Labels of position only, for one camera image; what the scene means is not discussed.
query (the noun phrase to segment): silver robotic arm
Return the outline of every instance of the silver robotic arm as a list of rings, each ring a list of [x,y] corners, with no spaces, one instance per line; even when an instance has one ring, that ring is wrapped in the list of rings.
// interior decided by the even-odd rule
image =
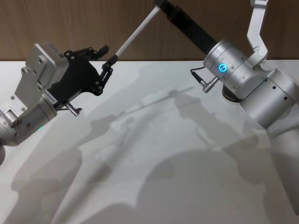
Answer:
[[[34,45],[15,93],[0,106],[0,165],[5,158],[4,146],[21,144],[60,110],[78,116],[81,108],[70,102],[80,93],[103,93],[118,58],[110,58],[101,74],[89,61],[98,60],[108,50],[104,46],[99,51],[87,48],[61,54],[50,42]]]
[[[254,54],[250,57],[229,41],[214,41],[169,1],[155,0],[155,3],[170,22],[206,53],[204,66],[215,76],[212,81],[205,82],[191,71],[203,91],[208,93],[221,81],[229,95],[226,98],[240,102],[247,115],[267,130],[273,161],[294,211],[299,215],[299,83],[281,70],[260,67],[268,53],[260,36],[268,0],[251,1],[254,9],[248,40]]]

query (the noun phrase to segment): wood paneling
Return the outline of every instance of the wood paneling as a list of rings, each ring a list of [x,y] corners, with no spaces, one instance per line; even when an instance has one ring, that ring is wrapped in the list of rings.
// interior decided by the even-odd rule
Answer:
[[[246,33],[249,0],[172,0],[214,39],[225,38],[251,54]],[[35,42],[60,51],[107,44],[109,55],[154,7],[153,0],[0,0],[0,60],[26,59]],[[269,58],[299,58],[299,1],[270,0],[262,37]],[[122,60],[197,60],[204,54],[160,12]]]

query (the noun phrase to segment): blue indicator light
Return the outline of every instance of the blue indicator light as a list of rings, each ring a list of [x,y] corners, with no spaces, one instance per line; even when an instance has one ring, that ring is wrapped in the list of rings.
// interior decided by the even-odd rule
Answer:
[[[219,65],[219,71],[224,73],[228,70],[228,66],[226,64],[220,64]]]

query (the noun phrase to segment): white tabletop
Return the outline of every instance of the white tabletop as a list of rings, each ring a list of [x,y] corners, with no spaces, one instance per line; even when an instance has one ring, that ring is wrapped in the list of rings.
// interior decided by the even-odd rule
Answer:
[[[299,61],[270,61],[297,74]],[[24,62],[1,62],[0,102]],[[101,72],[102,63],[93,64]],[[238,105],[205,94],[202,62],[119,62],[0,167],[0,223],[297,224],[268,153]],[[199,71],[206,81],[213,76]]]

